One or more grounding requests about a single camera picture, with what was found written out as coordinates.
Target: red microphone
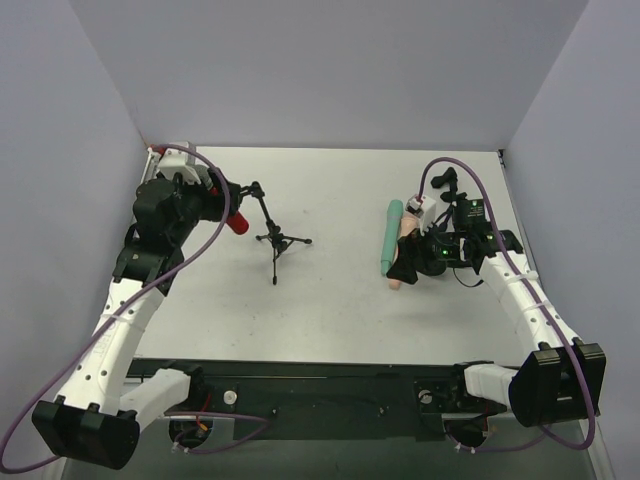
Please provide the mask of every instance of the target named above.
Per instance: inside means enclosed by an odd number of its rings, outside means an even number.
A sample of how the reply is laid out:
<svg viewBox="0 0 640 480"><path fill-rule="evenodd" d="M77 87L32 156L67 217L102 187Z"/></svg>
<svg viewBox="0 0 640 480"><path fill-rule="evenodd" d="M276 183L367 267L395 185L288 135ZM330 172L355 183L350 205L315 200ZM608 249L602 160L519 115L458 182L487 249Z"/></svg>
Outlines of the red microphone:
<svg viewBox="0 0 640 480"><path fill-rule="evenodd" d="M242 216L240 212L227 218L227 225L237 235L244 235L249 230L249 222Z"/></svg>

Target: cable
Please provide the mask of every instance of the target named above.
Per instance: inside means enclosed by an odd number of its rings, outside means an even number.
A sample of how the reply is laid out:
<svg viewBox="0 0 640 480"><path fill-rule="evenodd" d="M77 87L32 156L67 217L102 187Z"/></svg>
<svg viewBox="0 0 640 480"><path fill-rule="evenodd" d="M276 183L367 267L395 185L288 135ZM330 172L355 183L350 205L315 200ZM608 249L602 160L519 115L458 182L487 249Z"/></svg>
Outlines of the cable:
<svg viewBox="0 0 640 480"><path fill-rule="evenodd" d="M536 438L534 438L533 440L524 443L522 445L517 445L515 447L478 447L478 448L473 448L473 447L467 447L466 445L463 445L462 443L460 443L458 440L456 440L456 438L451 435L451 432L449 432L449 430L447 430L447 436L449 437L449 439L451 441L453 441L453 443L456 444L456 449L457 450L465 450L467 452L471 452L471 453L510 453L510 452L521 452L522 450L526 450L527 448L531 448L536 446L537 444L539 444L542 440L544 440L546 437L544 435L540 435Z"/></svg>
<svg viewBox="0 0 640 480"><path fill-rule="evenodd" d="M478 281L478 283L476 283L475 285L469 285L469 284L467 284L467 283L464 283L462 280L460 280L460 279L458 278L458 274L456 273L456 269L455 269L455 268L452 268L452 270L453 270L453 276L454 276L454 277L456 277L456 280L458 280L458 283L459 283L460 285L464 286L464 287L467 287L467 288L476 288L476 287L479 287L480 285L482 285L482 284L484 283L484 280L482 280L482 279L480 279L480 280Z"/></svg>
<svg viewBox="0 0 640 480"><path fill-rule="evenodd" d="M465 420L456 420L455 418L450 418L446 420L446 423L450 424L455 424L456 429L462 428L462 427L466 427L467 425L470 425L472 427L476 427L478 429L480 429L481 431L487 430L489 428L489 423L488 423L488 419L489 417L493 417L495 415L498 415L498 413L500 412L485 412L485 413L481 413L478 416L472 417L472 418L468 418ZM484 430L483 427L478 426L477 424L475 424L474 422L477 422L478 420L484 420L483 425L484 425Z"/></svg>
<svg viewBox="0 0 640 480"><path fill-rule="evenodd" d="M425 183L425 180L427 178L427 173L429 172L431 167L433 167L434 165L436 165L438 163L442 163L442 162L453 163L454 165L457 165L457 166L461 167L462 169L464 169L471 176L473 181L476 183L478 189L480 190L480 193L482 194L482 198L483 198L484 203L485 203L485 208L486 208L487 213L489 215L489 221L491 223L491 228L493 230L493 233L495 234L496 241L498 243L498 247L500 248L500 252L504 256L506 262L509 264L509 267L511 268L511 270L513 270L513 273L516 274L516 275L521 275L520 270L518 269L516 264L513 262L513 260L509 256L509 253L508 253L508 251L507 251L507 249L506 249L506 247L504 245L504 242L502 240L502 235L500 234L500 230L498 230L498 225L496 223L495 215L493 213L493 207L491 205L491 201L489 200L489 195L487 194L487 190L484 188L484 185L482 183L482 180L480 180L480 177L478 177L478 175L471 169L471 167L466 165L464 162L458 160L457 158L439 157L439 158L436 158L434 160L431 160L431 162L429 162L429 164L425 167L424 171L422 172L422 178L420 180L420 189L418 191L418 198L422 198L422 192L424 191L424 183ZM528 292L531 295L531 297L533 298L534 302L537 303L537 304L542 304L542 299L538 295L538 292L536 292L536 290L533 287L533 285L531 284L531 282L529 282L528 279L523 278L522 279L522 283L524 284L525 288L528 290ZM546 318L546 320L551 325L551 328L553 328L554 332L556 333L556 335L560 339L560 342L562 343L562 346L564 347L567 355L569 356L569 360L571 361L571 365L573 365L573 368L574 368L574 370L576 372L576 378L578 379L578 384L580 385L580 391L581 391L582 396L584 398L584 403L585 403L586 410L587 410L587 418L589 420L589 427L588 427L588 430L587 430L587 435L586 435L586 438L585 438L584 442L582 442L582 443L569 442L569 441L565 440L564 438L561 438L558 435L556 435L555 433L551 432L548 428L545 428L544 426L541 426L540 429L544 432L545 435L547 435L548 437L552 438L553 440L555 440L556 442L560 443L561 445L564 445L567 448L571 448L573 450L585 450L585 449L589 448L589 446L593 443L593 440L594 440L595 434L596 434L595 409L593 407L593 402L591 400L591 394L589 393L589 386L587 385L587 380L585 379L584 372L582 371L582 368L580 367L580 362L578 361L578 357L576 356L575 352L573 351L573 348L571 348L571 345L569 344L569 340L567 339L567 337L562 332L562 329L558 325L558 322L556 322L556 319L553 318L553 315L551 315L551 312L549 312L549 309L545 305L541 305L540 306L540 310L541 310L542 314L544 315L544 317Z"/></svg>
<svg viewBox="0 0 640 480"><path fill-rule="evenodd" d="M271 425L271 422L269 422L269 420L267 420L266 418L254 417L253 415L241 415L241 414L238 414L238 413L211 412L211 413L207 413L205 415L202 415L202 412L167 412L167 413L165 413L165 417L194 416L194 415L196 417L200 416L200 417L203 417L203 418L212 418L212 419L214 419L214 418L233 418L234 420L246 420L246 421L249 421L249 422L258 422L258 423L262 423L263 424L261 427L258 427L253 432L251 432L250 434L242 437L239 440L234 440L233 442L230 442L230 443L228 443L226 445L223 445L222 447L216 447L216 448L210 448L210 449L198 449L198 450L196 450L196 449L187 449L185 447L182 447L182 445L180 445L178 443L178 441L184 435L189 433L191 430L179 433L176 436L176 438L174 439L174 443L173 443L174 447L175 448L181 448L184 453L192 453L194 455L211 455L213 453L220 453L220 452L224 452L226 450L231 450L232 448L235 448L235 447L239 447L243 443L246 443L249 440L257 437L258 435L260 435L267 428L269 428L269 425Z"/></svg>
<svg viewBox="0 0 640 480"><path fill-rule="evenodd" d="M433 221L433 225L435 225L435 226L440 226L440 225L438 225L438 223L440 222L440 220L442 220L442 219L443 219L443 218L445 218L445 217L448 217L448 216L449 216L449 212L450 212L452 209L453 209L453 204L449 205L449 206L447 207L447 209L446 209L444 212L442 212L442 213L438 216L438 218L436 218L436 219ZM445 220L445 221L442 223L442 225L446 225L446 224L447 224L447 222L448 222L448 219L447 219L447 220Z"/></svg>
<svg viewBox="0 0 640 480"><path fill-rule="evenodd" d="M191 255L188 259L186 259L181 264L174 267L172 270L168 271L161 277L158 277L156 280L154 280L147 286L141 288L138 292L132 295L131 298L126 300L120 306L120 308L118 308L113 313L113 315L109 317L109 319L99 329L97 329L94 332L91 338L89 338L89 340L85 343L85 345L82 348L80 348L80 350L76 353L73 359L68 364L66 364L62 369L60 369L51 378L51 380L49 380L42 388L40 388L40 390L36 392L36 394L27 402L27 404L22 408L22 410L18 412L18 415L11 422L11 424L7 428L7 431L2 437L2 441L0 441L0 473L18 474L18 473L31 472L33 470L37 470L38 468L44 467L45 465L48 465L59 458L57 456L49 457L46 460L42 460L32 465L27 465L26 467L20 467L20 468L9 468L4 464L4 454L7 449L7 445L9 444L9 440L11 440L11 437L13 436L14 432L18 428L18 425L20 424L20 422L24 419L24 417L27 416L27 414L35 406L35 404L38 403L38 400L40 400L56 383L58 383L58 381L60 381L68 371L75 368L75 366L78 364L78 362L80 362L82 357L93 346L93 344L96 343L102 335L104 335L104 333L111 327L111 325L113 325L117 321L118 317L122 315L125 311L127 311L127 309L133 303L138 301L143 295L145 295L147 292L151 291L158 285L174 277L180 270L191 265L194 262L194 260L196 260L200 255L202 255L216 240L216 238L218 238L218 236L220 235L220 233L222 232L222 229L226 224L227 217L229 216L229 207L231 205L231 195L229 193L229 187L227 185L227 182L224 181L224 175L222 175L222 172L218 169L218 167L216 167L213 163L211 163L204 155L196 152L195 150L191 150L189 148L185 148L180 145L167 143L162 145L156 145L152 148L154 150L162 149L162 148L170 148L172 150L179 150L181 152L188 153L198 158L199 160L201 160L213 171L216 177L218 177L218 179L220 180L220 184L222 185L222 192L224 194L224 211L222 213L222 218L220 219L220 224L218 225L218 228L216 228L215 232L213 232L213 235L211 235L209 240L207 240L197 252L195 252L193 255Z"/></svg>
<svg viewBox="0 0 640 480"><path fill-rule="evenodd" d="M200 410L201 412L205 412L207 410L207 407L209 406L210 401L211 401L211 394L207 395L207 400L204 402L204 406L202 407L202 410ZM196 417L196 424L205 432L209 430L209 427L207 427L202 422L200 422L200 415Z"/></svg>

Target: light green object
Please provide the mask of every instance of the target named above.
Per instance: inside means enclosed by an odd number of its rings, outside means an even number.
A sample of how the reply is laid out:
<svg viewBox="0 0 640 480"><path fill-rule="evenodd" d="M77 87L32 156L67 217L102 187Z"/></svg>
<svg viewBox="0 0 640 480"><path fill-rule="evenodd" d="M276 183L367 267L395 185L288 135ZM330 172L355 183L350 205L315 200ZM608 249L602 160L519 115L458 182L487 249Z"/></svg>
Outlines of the light green object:
<svg viewBox="0 0 640 480"><path fill-rule="evenodd" d="M402 215L404 215L404 204L400 200L391 200L389 208L387 208L387 229L384 231L384 243L382 244L382 257L380 259L380 271L383 276L387 274L393 264Z"/></svg>

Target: red object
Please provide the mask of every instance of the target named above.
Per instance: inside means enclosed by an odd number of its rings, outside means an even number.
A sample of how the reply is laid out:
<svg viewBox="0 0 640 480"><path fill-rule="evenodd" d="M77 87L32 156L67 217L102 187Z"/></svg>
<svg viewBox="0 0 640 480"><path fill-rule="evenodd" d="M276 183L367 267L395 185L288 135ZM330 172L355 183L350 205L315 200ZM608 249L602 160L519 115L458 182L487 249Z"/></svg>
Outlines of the red object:
<svg viewBox="0 0 640 480"><path fill-rule="evenodd" d="M242 216L240 212L237 212L234 216L227 218L227 225L237 235L244 235L249 230L249 222Z"/></svg>
<svg viewBox="0 0 640 480"><path fill-rule="evenodd" d="M157 148L155 145L151 145L151 150L153 150L156 153L159 153L160 155L164 155L164 152L167 151L166 148Z"/></svg>

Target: black bracket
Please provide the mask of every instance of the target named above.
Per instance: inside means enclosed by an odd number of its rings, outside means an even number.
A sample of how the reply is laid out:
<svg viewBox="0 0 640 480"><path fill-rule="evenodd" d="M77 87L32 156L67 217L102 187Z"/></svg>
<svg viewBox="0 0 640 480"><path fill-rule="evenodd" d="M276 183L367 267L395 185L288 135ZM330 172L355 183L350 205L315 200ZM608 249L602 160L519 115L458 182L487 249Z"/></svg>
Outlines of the black bracket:
<svg viewBox="0 0 640 480"><path fill-rule="evenodd" d="M138 280L147 285L178 264L182 245L207 212L211 195L201 185L187 185L182 177L155 178L136 189L131 225L113 271L115 281ZM167 295L173 279L158 289Z"/></svg>
<svg viewBox="0 0 640 480"><path fill-rule="evenodd" d="M105 415L41 400L31 421L55 455L115 470L127 464L140 438L135 412Z"/></svg>
<svg viewBox="0 0 640 480"><path fill-rule="evenodd" d="M598 413L606 357L597 343L574 342L573 351ZM509 401L516 419L531 427L587 418L584 397L566 350L541 347L529 354L509 386Z"/></svg>
<svg viewBox="0 0 640 480"><path fill-rule="evenodd" d="M446 203L453 203L458 196L458 174L455 168L449 167L440 176L431 179L431 186L440 189L445 185L449 185L449 191L440 195L440 199Z"/></svg>

